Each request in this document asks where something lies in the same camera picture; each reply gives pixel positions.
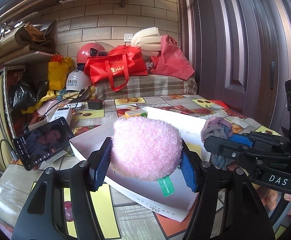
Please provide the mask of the person right hand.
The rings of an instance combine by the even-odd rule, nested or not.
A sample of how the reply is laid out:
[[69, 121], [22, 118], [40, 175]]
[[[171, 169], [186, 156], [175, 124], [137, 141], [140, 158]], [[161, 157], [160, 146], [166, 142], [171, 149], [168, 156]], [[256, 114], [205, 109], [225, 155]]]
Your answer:
[[[265, 196], [262, 198], [263, 205], [266, 205], [270, 210], [273, 210], [277, 204], [276, 199], [278, 197], [278, 192], [274, 190], [268, 190]], [[284, 194], [284, 199], [291, 202], [291, 194]], [[288, 216], [291, 216], [291, 208], [287, 213]]]

